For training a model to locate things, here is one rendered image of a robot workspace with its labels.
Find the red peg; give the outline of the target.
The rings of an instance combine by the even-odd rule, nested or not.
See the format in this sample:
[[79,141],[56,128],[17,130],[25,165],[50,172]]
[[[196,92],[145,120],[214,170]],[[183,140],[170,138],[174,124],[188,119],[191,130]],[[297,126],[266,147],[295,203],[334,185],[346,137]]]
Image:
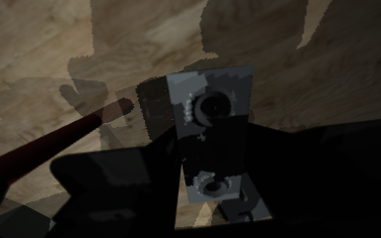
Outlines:
[[100,116],[89,114],[29,144],[5,153],[0,156],[0,178],[8,184],[18,181],[100,127],[101,123]]

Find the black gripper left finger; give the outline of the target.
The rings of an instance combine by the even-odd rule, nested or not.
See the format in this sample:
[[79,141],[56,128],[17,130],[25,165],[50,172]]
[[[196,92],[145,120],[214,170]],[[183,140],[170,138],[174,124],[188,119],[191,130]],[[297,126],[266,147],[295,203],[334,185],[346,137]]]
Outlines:
[[176,126],[143,147],[64,155],[50,171],[63,188],[74,192],[140,186],[161,231],[175,230],[182,160]]

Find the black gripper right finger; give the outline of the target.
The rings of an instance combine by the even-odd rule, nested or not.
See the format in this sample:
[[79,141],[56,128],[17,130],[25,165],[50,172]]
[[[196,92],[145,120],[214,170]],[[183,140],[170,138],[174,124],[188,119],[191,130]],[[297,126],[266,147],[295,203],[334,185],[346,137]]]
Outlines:
[[272,218],[298,216],[323,156],[381,144],[381,119],[313,127],[296,133],[248,122],[243,167]]

